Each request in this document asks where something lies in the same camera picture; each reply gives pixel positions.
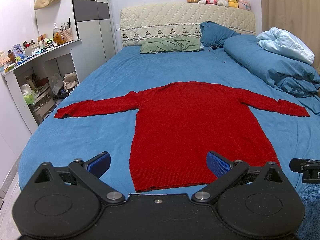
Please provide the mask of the yellow pikachu plush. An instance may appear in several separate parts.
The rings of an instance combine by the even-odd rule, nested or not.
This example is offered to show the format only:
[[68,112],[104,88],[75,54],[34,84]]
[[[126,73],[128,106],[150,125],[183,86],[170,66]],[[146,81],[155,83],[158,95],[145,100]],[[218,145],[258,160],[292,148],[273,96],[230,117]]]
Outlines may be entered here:
[[239,7],[239,0],[227,0],[229,7],[238,8]]

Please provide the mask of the green pillow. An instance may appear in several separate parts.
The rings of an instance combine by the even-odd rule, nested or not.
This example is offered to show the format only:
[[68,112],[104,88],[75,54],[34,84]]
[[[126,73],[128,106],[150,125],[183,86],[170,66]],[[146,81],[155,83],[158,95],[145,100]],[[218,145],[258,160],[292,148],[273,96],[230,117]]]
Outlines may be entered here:
[[193,52],[204,48],[196,37],[159,37],[145,41],[140,48],[141,54],[155,54],[167,52]]

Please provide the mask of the white shelf desk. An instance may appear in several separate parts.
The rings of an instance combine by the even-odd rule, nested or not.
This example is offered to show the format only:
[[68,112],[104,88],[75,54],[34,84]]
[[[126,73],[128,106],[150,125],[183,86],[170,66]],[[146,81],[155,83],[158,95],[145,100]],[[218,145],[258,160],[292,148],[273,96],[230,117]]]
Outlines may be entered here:
[[54,74],[63,76],[68,72],[76,72],[81,82],[86,76],[85,63],[82,43],[77,39],[36,55],[2,74],[20,116],[32,134],[38,123],[23,98],[21,86],[29,77],[36,85],[40,83],[45,88],[53,88]]

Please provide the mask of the pink round plush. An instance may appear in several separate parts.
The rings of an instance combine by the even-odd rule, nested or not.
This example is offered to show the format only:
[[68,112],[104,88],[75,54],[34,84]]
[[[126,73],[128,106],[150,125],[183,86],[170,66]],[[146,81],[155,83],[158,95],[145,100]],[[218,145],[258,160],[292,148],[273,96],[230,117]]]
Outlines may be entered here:
[[242,10],[251,10],[251,4],[249,0],[239,0],[238,1],[238,8]]

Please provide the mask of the red knit sweater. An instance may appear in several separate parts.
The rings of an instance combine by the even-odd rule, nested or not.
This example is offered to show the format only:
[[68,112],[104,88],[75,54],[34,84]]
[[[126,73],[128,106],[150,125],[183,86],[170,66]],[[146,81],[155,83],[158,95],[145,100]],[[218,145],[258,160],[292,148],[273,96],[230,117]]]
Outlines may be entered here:
[[176,82],[125,96],[86,100],[60,108],[56,118],[83,118],[136,110],[129,168],[137,192],[209,184],[217,176],[209,151],[252,166],[277,155],[251,108],[307,117],[308,111],[241,88]]

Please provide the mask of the light blue blanket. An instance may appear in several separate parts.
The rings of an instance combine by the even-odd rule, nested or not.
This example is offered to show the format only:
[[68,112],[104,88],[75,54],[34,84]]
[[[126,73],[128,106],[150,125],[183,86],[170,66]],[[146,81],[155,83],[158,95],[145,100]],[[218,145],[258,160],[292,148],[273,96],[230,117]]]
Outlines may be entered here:
[[312,65],[315,55],[298,37],[287,30],[272,27],[257,36],[258,45],[266,51]]

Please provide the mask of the cream quilted headboard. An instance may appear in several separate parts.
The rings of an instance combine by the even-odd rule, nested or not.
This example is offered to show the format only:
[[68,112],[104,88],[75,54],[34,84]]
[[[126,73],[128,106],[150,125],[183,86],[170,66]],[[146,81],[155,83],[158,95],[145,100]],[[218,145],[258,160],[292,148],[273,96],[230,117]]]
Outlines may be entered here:
[[121,10],[121,42],[126,47],[165,36],[200,38],[200,24],[206,21],[240,34],[256,34],[255,15],[247,10],[195,3],[156,3]]

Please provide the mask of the dark blue pillow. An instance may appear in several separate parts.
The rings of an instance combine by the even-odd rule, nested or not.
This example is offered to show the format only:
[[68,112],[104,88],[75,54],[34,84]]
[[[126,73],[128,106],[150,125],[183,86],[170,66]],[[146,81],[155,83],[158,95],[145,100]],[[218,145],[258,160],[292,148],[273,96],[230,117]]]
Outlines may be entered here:
[[204,47],[223,47],[228,38],[239,35],[236,31],[211,21],[202,22],[200,29],[200,42]]

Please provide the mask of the blue fluffy rug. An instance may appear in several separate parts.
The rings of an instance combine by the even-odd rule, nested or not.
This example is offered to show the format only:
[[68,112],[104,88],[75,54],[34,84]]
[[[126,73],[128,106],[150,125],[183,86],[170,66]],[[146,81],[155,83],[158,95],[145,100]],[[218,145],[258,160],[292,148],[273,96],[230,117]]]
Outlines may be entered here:
[[305,217],[300,225],[297,236],[299,239],[319,240],[319,184],[308,184],[302,188],[299,196],[305,207]]

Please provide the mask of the small brown teddy bear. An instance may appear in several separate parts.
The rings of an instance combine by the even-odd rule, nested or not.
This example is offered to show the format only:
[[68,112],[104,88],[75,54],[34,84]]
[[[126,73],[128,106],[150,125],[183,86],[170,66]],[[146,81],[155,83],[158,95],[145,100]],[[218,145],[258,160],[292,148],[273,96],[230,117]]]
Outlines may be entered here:
[[57,32],[54,37],[53,41],[58,45],[63,45],[66,43],[66,39],[60,34],[60,32]]

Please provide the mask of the beige bag under desk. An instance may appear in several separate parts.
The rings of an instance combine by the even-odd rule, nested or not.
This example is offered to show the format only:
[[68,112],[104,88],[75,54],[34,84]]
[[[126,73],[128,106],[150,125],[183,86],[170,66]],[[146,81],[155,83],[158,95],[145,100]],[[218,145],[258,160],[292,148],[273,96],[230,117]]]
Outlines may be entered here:
[[65,90],[73,89],[78,85],[78,78],[76,72],[65,74],[63,78],[63,88]]

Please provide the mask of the beige curtain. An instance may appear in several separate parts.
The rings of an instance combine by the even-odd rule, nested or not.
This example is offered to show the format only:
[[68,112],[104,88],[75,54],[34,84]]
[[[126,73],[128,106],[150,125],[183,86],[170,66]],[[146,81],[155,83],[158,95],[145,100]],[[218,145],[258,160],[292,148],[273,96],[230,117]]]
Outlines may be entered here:
[[261,0],[262,31],[285,29],[314,53],[312,66],[319,71],[319,0]]

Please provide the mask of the woven storage basket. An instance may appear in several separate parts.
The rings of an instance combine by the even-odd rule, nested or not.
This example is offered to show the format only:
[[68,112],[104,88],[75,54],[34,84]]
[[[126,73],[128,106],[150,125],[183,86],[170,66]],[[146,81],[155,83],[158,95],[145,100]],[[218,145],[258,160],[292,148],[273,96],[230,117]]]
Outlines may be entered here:
[[61,31],[59,31],[59,34],[66,42],[73,41],[73,32],[72,32],[71,28],[61,30]]

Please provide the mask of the white grey wardrobe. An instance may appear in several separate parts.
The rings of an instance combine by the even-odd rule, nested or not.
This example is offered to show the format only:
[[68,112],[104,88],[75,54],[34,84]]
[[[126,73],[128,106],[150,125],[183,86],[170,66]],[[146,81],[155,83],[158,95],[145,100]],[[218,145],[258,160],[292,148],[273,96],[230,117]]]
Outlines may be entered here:
[[73,10],[88,76],[116,54],[108,0],[73,0]]

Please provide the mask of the blue rolled duvet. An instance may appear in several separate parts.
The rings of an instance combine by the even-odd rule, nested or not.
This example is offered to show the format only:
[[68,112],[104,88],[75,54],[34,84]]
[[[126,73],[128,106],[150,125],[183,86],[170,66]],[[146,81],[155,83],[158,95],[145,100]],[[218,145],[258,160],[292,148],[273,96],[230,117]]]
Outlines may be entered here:
[[261,48],[253,35],[236,35],[225,40],[227,54],[252,74],[275,89],[295,97],[313,96],[319,91],[319,74],[312,66]]

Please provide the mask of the blue bed sheet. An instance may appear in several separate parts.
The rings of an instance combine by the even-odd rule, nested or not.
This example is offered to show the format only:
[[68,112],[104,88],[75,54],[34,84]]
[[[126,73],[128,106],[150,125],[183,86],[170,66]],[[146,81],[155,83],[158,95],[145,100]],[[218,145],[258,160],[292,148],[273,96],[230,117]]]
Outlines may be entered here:
[[[92,72],[61,107],[88,99],[122,96],[172,82],[199,81],[243,88],[274,99],[304,105],[309,118],[253,110],[264,133],[272,143],[281,168],[300,194],[314,195],[289,169],[292,158],[319,158],[319,103],[315,98],[297,99],[276,90],[233,60],[222,48],[191,53],[141,54],[138,46],[123,48]],[[87,118],[56,119],[48,116],[25,146],[18,168],[20,187],[24,187],[38,166],[50,162],[67,166],[75,158],[90,159],[100,152],[111,155],[111,167],[102,181],[124,195],[134,192],[129,172],[129,154],[135,130],[136,112]]]

